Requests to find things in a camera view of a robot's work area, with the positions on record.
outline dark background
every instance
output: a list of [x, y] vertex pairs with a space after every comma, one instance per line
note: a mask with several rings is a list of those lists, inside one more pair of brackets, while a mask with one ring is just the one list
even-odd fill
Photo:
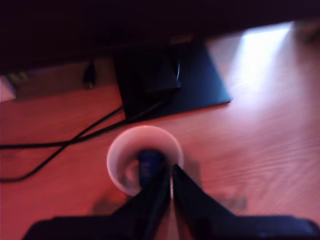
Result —
[[211, 36], [319, 15], [319, 0], [1, 1], [0, 71], [84, 59], [180, 34]]

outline wooden desk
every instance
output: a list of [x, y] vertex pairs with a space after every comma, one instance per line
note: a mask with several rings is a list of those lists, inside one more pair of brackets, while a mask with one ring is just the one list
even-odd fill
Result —
[[[283, 29], [207, 45], [234, 100], [139, 124], [176, 136], [185, 171], [234, 213], [295, 215], [320, 224], [320, 45]], [[20, 100], [1, 104], [1, 143], [68, 140], [117, 108], [112, 61], [96, 61], [100, 86], [93, 90], [81, 86], [86, 65], [34, 73]], [[130, 127], [68, 147], [24, 182], [2, 184], [1, 239], [20, 239], [33, 223], [54, 216], [110, 214], [127, 201], [107, 174], [106, 153]], [[54, 150], [1, 151], [1, 176], [21, 175]], [[157, 238], [176, 239], [175, 216], [165, 221], [169, 230], [162, 224]]]

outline monitor base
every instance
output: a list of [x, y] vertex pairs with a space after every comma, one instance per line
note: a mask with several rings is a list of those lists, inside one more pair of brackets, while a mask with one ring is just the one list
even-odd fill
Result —
[[[124, 106], [127, 120], [144, 112], [158, 101], [151, 97], [152, 94], [146, 93], [146, 80], [141, 81], [141, 69], [138, 70], [139, 67], [137, 66], [141, 66], [142, 62], [146, 62], [146, 59], [144, 59], [146, 51], [147, 55], [151, 56], [148, 60], [159, 64], [159, 51], [162, 50], [165, 52], [169, 50], [171, 54], [173, 53], [174, 58], [179, 63], [179, 84], [177, 86], [174, 86], [172, 81], [167, 83], [167, 78], [163, 78], [165, 79], [163, 81], [166, 82], [164, 84], [167, 84], [168, 89], [176, 92], [167, 104], [134, 122], [229, 103], [232, 100], [202, 43], [180, 44], [172, 46], [170, 49], [127, 50], [114, 55], [115, 73], [122, 102], [124, 104], [127, 103]], [[171, 75], [169, 76], [170, 73], [167, 73], [168, 71], [165, 72], [168, 74], [168, 78], [172, 78]], [[150, 76], [150, 71], [146, 70], [146, 74]], [[164, 89], [161, 90], [165, 97], [166, 91]]]

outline paper cup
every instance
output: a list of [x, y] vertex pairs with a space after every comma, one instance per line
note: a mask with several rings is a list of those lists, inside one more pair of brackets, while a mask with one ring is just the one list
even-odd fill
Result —
[[153, 149], [164, 154], [170, 166], [184, 166], [182, 147], [168, 131], [156, 126], [143, 125], [122, 132], [109, 148], [106, 168], [112, 182], [129, 196], [135, 196], [141, 191], [137, 155], [145, 149]]

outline monitor stand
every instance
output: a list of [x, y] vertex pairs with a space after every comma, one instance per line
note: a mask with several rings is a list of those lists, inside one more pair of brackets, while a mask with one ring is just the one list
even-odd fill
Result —
[[114, 68], [127, 120], [172, 95], [167, 103], [133, 122], [231, 101], [199, 42], [118, 52], [114, 54]]

